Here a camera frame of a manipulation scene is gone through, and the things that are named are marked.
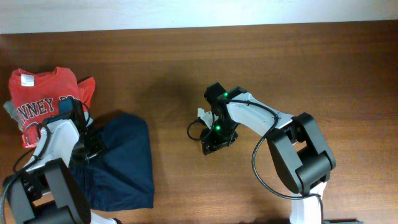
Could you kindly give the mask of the navy blue shorts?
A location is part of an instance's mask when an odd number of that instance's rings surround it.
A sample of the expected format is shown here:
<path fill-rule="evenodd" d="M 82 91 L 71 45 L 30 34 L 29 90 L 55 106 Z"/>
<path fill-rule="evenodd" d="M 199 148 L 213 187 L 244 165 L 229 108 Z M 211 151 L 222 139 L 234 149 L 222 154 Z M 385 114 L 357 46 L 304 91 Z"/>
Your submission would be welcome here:
<path fill-rule="evenodd" d="M 85 165 L 70 165 L 90 208 L 118 212 L 154 207 L 154 178 L 147 123 L 121 113 L 97 134 L 108 152 Z"/>

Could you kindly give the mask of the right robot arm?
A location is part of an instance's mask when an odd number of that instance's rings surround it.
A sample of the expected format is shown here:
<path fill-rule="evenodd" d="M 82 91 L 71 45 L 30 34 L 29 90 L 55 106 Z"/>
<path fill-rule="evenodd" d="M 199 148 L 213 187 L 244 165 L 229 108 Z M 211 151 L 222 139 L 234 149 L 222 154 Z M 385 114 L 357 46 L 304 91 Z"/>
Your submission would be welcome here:
<path fill-rule="evenodd" d="M 198 109 L 197 121 L 205 125 L 198 138 L 203 154 L 229 147 L 238 138 L 237 127 L 246 126 L 261 137 L 252 153 L 252 171 L 272 194 L 291 200 L 289 222 L 324 223 L 323 191 L 336 161 L 313 116 L 282 113 L 238 86 L 227 91 L 220 83 L 214 83 L 204 97 L 211 110 Z M 272 189 L 256 169 L 256 156 L 264 142 L 290 195 Z"/>

